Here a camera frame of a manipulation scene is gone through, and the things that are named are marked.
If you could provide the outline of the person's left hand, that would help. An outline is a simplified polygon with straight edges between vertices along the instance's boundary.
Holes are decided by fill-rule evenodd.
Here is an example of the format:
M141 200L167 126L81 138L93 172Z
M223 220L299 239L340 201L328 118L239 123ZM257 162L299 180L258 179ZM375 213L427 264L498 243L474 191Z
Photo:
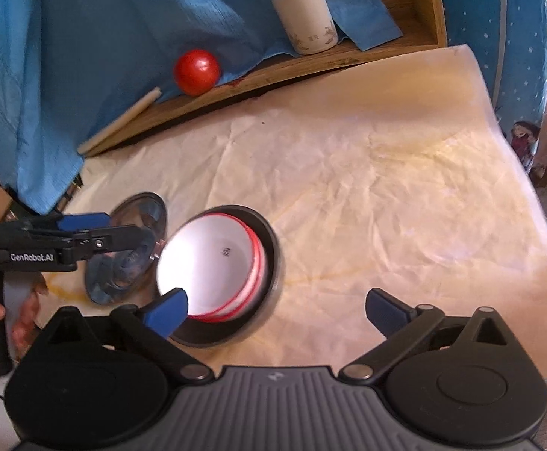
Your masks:
M47 293L41 273L5 273L0 322L5 323L8 353L20 359L35 338L40 295Z

